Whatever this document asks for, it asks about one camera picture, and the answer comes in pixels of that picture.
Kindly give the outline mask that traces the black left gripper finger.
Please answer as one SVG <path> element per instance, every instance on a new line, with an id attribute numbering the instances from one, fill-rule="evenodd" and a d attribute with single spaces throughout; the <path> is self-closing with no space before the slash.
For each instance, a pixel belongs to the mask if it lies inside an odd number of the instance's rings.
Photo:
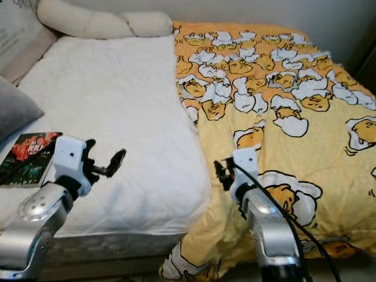
<path id="1" fill-rule="evenodd" d="M 123 164 L 123 159 L 127 153 L 126 149 L 121 149 L 113 155 L 110 159 L 108 166 L 106 167 L 106 177 L 111 178 L 120 169 Z"/>

